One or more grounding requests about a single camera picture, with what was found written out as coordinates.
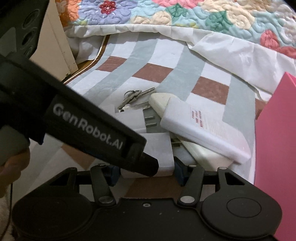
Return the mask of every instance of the white power bank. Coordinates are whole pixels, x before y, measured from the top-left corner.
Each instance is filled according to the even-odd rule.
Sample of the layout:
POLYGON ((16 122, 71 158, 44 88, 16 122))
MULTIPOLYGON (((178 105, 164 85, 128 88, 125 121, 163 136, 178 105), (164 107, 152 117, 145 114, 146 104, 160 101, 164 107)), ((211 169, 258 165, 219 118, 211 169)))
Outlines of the white power bank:
MULTIPOLYGON (((161 118, 163 117, 165 108, 170 98, 178 97, 169 93, 153 93, 150 96, 149 104, 161 118)), ((223 155, 213 152, 196 143, 185 140, 180 136, 178 136, 178 139, 188 150, 194 160, 198 164, 200 164, 206 171, 217 171, 219 167, 229 167, 233 162, 223 155)))
POLYGON ((160 126, 240 164, 251 158, 241 132, 178 98, 170 98, 160 126))

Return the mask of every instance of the finger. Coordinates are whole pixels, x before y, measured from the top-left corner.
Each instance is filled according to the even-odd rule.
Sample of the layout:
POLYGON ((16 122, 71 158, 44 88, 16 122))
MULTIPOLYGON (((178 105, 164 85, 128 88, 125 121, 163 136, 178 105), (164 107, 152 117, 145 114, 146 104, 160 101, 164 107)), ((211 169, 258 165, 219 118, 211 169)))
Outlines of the finger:
POLYGON ((24 152, 10 157, 7 162, 5 163, 4 167, 8 167, 11 165, 17 165, 19 166, 19 169, 22 171, 24 170, 30 162, 30 149, 26 149, 24 152))
POLYGON ((4 197, 5 193, 6 193, 6 188, 4 186, 0 185, 0 198, 4 197))
POLYGON ((18 165, 4 167, 0 173, 0 186, 7 186, 20 178, 21 169, 18 165))

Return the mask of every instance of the screw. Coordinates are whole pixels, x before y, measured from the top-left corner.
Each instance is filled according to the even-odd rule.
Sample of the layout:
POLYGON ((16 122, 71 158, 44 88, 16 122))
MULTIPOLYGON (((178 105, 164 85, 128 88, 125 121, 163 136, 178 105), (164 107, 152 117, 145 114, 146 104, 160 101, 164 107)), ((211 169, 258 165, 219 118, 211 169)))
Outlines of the screw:
POLYGON ((99 198, 99 202, 104 203, 104 204, 108 204, 108 203, 111 203, 113 201, 114 201, 113 197, 110 197, 110 196, 102 196, 102 197, 99 198))
POLYGON ((194 197, 191 196, 183 196, 180 198, 182 203, 193 203, 195 201, 194 197))
POLYGON ((143 203, 143 207, 150 207, 151 206, 151 204, 150 203, 148 203, 148 202, 146 202, 146 203, 143 203))

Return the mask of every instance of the metal key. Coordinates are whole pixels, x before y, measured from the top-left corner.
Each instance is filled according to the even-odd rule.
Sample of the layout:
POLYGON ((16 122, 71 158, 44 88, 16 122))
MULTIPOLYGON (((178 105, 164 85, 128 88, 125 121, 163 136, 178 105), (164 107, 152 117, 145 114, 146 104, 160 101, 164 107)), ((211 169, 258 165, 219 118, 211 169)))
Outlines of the metal key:
POLYGON ((155 91, 155 87, 152 87, 152 88, 150 88, 148 90, 145 90, 145 91, 141 92, 139 95, 134 96, 134 98, 132 98, 129 103, 132 103, 132 102, 138 100, 143 95, 146 95, 146 94, 149 94, 149 93, 153 93, 154 91, 155 91))
POLYGON ((120 106, 118 106, 118 109, 122 109, 126 104, 128 104, 134 97, 138 96, 142 91, 141 90, 136 90, 136 91, 128 91, 132 92, 132 94, 129 94, 128 97, 124 99, 124 101, 121 103, 120 106))
POLYGON ((142 110, 145 110, 145 109, 148 109, 150 108, 150 104, 149 102, 144 102, 144 103, 141 103, 141 104, 136 104, 136 105, 130 105, 130 104, 127 104, 126 106, 122 107, 122 111, 126 111, 126 110, 138 110, 138 109, 142 109, 142 110))

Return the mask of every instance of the pink folder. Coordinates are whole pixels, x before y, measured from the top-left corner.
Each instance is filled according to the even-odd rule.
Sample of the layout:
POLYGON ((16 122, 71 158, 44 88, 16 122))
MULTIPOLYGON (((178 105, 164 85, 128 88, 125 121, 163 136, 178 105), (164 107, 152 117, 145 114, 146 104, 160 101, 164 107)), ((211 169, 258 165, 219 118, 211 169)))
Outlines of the pink folder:
POLYGON ((283 211, 275 237, 296 240, 296 78, 285 73, 256 125, 255 186, 283 211))

